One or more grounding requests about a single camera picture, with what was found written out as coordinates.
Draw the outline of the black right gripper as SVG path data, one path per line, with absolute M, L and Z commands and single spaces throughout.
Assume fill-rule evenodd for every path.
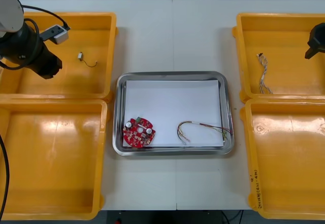
M 319 52 L 319 49 L 324 49 L 324 26 L 325 23 L 316 25 L 311 31 L 309 36 L 309 49 L 305 53 L 305 59 L 312 58 Z

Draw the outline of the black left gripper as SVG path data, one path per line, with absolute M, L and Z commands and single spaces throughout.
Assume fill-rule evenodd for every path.
M 50 52 L 46 45 L 41 45 L 37 55 L 26 68 L 44 79 L 51 79 L 62 69 L 62 61 Z

